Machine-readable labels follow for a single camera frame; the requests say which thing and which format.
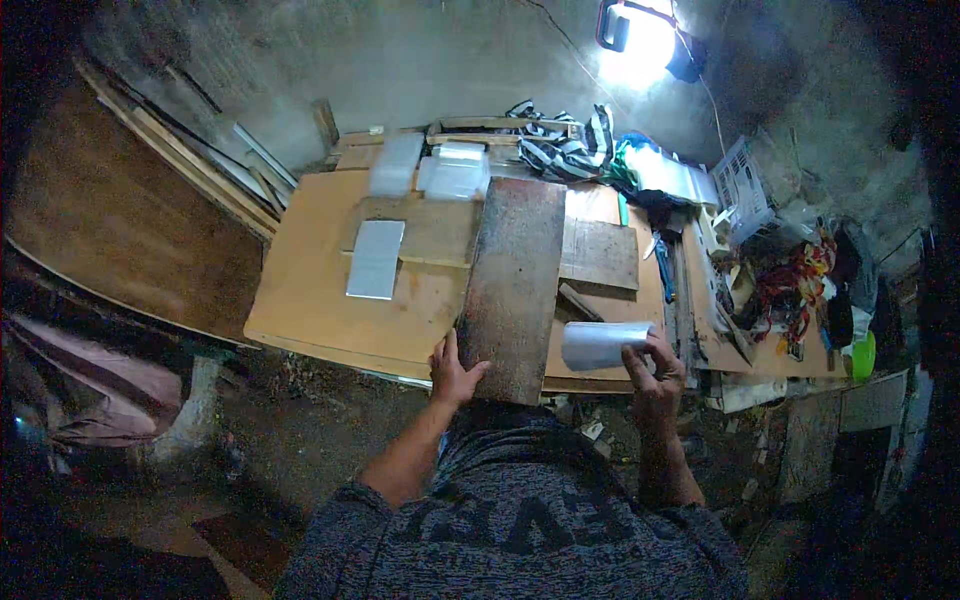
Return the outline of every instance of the concrete wall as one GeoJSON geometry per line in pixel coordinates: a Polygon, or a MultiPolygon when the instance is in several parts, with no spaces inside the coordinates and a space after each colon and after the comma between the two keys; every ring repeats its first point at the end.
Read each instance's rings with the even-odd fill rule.
{"type": "MultiPolygon", "coordinates": [[[[648,4],[668,9],[663,2],[648,4]]],[[[229,154],[246,151],[229,130],[238,120],[294,171],[324,155],[310,111],[321,97],[341,132],[501,114],[527,98],[580,119],[593,103],[611,103],[616,132],[643,131],[708,165],[720,158],[701,85],[665,71],[645,85],[608,77],[612,53],[593,41],[597,3],[543,5],[589,74],[524,0],[151,2],[104,8],[85,38],[97,57],[229,154]],[[156,67],[158,55],[173,57],[224,114],[214,116],[156,67]]],[[[823,204],[864,221],[879,256],[925,222],[919,151],[898,153],[886,142],[903,102],[851,10],[828,0],[680,0],[677,15],[708,45],[706,79],[728,147],[760,124],[788,143],[794,127],[823,204]],[[892,211],[901,217],[882,223],[892,211]]]]}

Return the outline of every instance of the man's right hand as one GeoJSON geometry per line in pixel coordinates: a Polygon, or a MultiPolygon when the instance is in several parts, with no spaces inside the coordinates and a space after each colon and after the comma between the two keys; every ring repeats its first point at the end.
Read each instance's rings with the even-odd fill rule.
{"type": "Polygon", "coordinates": [[[677,437],[677,411],[684,392],[686,368],[673,349],[659,334],[647,334],[646,348],[622,349],[623,365],[634,382],[632,411],[637,428],[662,442],[677,437]],[[650,374],[643,363],[643,354],[650,354],[657,371],[650,374]]]}

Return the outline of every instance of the person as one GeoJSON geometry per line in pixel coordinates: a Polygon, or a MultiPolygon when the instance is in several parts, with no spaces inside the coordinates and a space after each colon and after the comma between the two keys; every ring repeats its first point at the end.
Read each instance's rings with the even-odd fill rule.
{"type": "Polygon", "coordinates": [[[276,597],[745,596],[743,558],[677,436],[683,363],[655,333],[622,354],[640,501],[547,409],[474,399],[491,365],[466,371],[451,330],[429,359],[428,406],[317,511],[276,597]]]}

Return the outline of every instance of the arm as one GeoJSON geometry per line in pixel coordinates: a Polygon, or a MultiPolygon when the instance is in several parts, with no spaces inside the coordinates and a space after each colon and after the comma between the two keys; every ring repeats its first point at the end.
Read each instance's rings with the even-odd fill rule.
{"type": "Polygon", "coordinates": [[[473,390],[490,362],[469,372],[457,357],[457,336],[450,329],[430,356],[433,393],[430,404],[360,473],[358,481],[380,492],[394,510],[419,497],[437,461],[437,446],[453,414],[473,398],[473,390]]]}
{"type": "Polygon", "coordinates": [[[645,434],[641,496],[653,507],[691,503],[706,506],[677,436],[677,410],[686,379],[684,364],[656,333],[648,334],[641,353],[623,347],[623,364],[634,383],[634,424],[645,434]],[[647,371],[642,353],[653,357],[657,365],[654,374],[647,371]]]}

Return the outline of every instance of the green plastic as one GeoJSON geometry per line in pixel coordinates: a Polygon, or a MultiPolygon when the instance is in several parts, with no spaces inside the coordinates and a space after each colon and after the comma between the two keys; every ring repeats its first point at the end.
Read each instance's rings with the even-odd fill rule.
{"type": "Polygon", "coordinates": [[[853,381],[863,383],[874,372],[876,360],[876,337],[873,331],[867,331],[867,339],[853,345],[853,381]]]}

